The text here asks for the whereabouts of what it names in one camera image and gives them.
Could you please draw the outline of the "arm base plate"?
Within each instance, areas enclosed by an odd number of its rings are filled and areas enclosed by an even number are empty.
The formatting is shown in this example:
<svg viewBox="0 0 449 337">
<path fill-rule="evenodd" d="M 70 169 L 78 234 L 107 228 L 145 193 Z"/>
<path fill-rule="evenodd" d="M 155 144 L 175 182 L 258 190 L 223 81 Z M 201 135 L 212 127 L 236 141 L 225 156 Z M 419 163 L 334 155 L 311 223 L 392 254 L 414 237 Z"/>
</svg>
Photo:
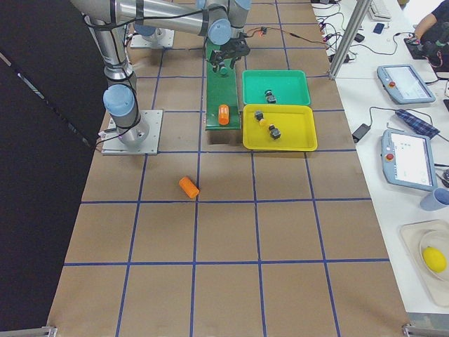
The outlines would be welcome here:
<svg viewBox="0 0 449 337">
<path fill-rule="evenodd" d="M 140 121 L 137 126 L 125 133 L 124 129 L 116 127 L 110 117 L 107 130 L 102 131 L 100 140 L 103 155 L 156 155 L 159 150 L 159 140 L 163 110 L 140 110 Z"/>
<path fill-rule="evenodd" d="M 174 36 L 175 32 L 170 29 L 135 25 L 130 47 L 133 49 L 171 48 Z"/>
</svg>

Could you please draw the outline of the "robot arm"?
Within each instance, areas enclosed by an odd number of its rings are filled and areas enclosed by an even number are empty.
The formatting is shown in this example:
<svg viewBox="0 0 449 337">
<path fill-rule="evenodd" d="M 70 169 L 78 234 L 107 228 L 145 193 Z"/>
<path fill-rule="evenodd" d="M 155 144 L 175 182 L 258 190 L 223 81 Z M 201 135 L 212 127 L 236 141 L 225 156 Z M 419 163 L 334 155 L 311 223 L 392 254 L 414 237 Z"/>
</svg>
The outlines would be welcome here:
<svg viewBox="0 0 449 337">
<path fill-rule="evenodd" d="M 103 100 L 116 125 L 116 139 L 145 138 L 153 123 L 144 121 L 137 76 L 128 50 L 167 49 L 174 34 L 203 38 L 207 130 L 241 127 L 235 64 L 250 53 L 244 28 L 251 1 L 73 1 L 104 61 L 108 88 Z"/>
</svg>

